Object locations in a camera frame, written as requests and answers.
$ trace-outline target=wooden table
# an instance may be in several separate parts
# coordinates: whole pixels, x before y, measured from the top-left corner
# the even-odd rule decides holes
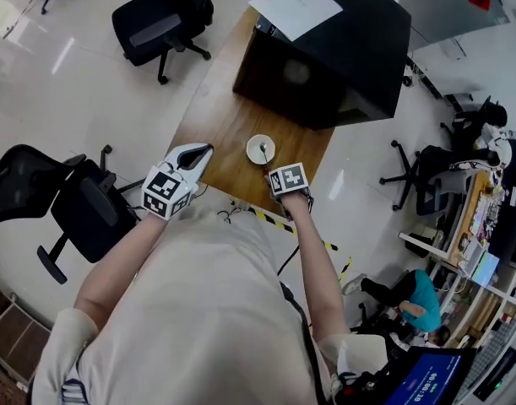
[[[460,239],[464,234],[467,234],[468,237],[472,236],[470,233],[471,220],[473,219],[475,210],[477,209],[477,200],[488,185],[488,173],[486,171],[480,171],[473,176],[471,180],[472,182],[470,184],[468,197],[462,207],[459,222],[454,230],[453,239],[447,248],[444,248],[444,250],[438,249],[434,246],[428,245],[427,243],[423,243],[406,233],[400,233],[399,237],[402,240],[409,241],[409,243],[413,243],[421,249],[429,251],[431,254],[442,258],[452,266],[457,267],[459,262],[464,259],[462,257],[462,251],[459,250]]]
[[[246,155],[253,135],[269,135],[276,146],[271,169],[302,162],[311,182],[333,129],[313,131],[233,93],[239,66],[252,38],[258,12],[248,8],[214,59],[182,118],[170,149],[186,143],[211,143],[215,154],[202,182],[248,203],[278,212],[262,167]]]

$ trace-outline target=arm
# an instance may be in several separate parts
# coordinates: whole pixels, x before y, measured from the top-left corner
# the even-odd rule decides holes
[[[98,330],[107,323],[166,225],[165,220],[147,214],[90,271],[73,307],[90,316]]]
[[[312,335],[321,339],[337,333],[349,333],[345,324],[344,304],[339,280],[318,230],[308,212],[307,200],[299,192],[282,197],[297,227],[301,251],[302,281],[312,320]]]
[[[403,312],[408,312],[415,318],[421,318],[426,314],[426,309],[424,307],[410,303],[407,300],[400,302],[399,309]]]

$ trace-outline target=white bowl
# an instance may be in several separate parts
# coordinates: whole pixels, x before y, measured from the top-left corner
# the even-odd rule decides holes
[[[259,147],[261,143],[267,144],[265,148],[265,154]],[[247,156],[248,158],[257,165],[265,165],[274,157],[274,142],[267,135],[254,135],[247,142]]]

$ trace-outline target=teal shirt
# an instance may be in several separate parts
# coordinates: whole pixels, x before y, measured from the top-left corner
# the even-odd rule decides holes
[[[416,290],[408,300],[414,305],[425,308],[425,315],[415,318],[413,315],[402,312],[409,324],[422,332],[433,332],[442,324],[440,317],[440,303],[437,301],[434,283],[423,270],[416,270]]]

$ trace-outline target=person in blue shirt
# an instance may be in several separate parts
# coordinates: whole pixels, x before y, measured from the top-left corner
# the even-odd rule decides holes
[[[391,289],[364,276],[359,277],[348,284],[345,294],[353,289],[370,294],[384,306],[398,308],[409,324],[421,332],[430,333],[429,336],[440,346],[447,342],[450,333],[441,326],[440,304],[434,283],[423,270],[409,272]]]

